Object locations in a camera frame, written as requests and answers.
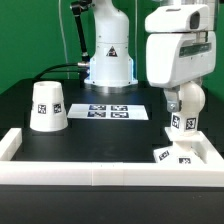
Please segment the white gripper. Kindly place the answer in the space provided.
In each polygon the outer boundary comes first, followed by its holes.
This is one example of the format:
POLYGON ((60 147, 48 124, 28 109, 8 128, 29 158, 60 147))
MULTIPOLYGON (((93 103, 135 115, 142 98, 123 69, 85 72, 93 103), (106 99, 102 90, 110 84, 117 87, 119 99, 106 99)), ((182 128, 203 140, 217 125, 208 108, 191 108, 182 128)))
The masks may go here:
POLYGON ((151 34, 147 39, 147 79, 151 86, 165 88, 167 110, 171 113, 181 110, 180 88, 175 86, 194 79, 202 86, 201 77, 211 73, 215 63, 214 32, 208 33, 204 43, 196 42, 195 33, 151 34))

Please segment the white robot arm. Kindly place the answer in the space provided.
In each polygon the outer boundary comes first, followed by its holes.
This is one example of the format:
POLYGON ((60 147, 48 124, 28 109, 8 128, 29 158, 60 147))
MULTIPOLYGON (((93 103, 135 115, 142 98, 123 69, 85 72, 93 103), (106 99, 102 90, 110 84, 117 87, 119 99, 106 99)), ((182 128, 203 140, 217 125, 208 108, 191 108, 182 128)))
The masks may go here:
MULTIPOLYGON (((216 63, 219 0, 160 0, 145 19, 146 74, 151 86, 164 90, 167 110, 183 105, 180 86, 211 73, 216 63)), ((102 92, 118 92, 138 84, 129 56, 129 19, 112 0, 93 0, 95 54, 85 84, 102 92)))

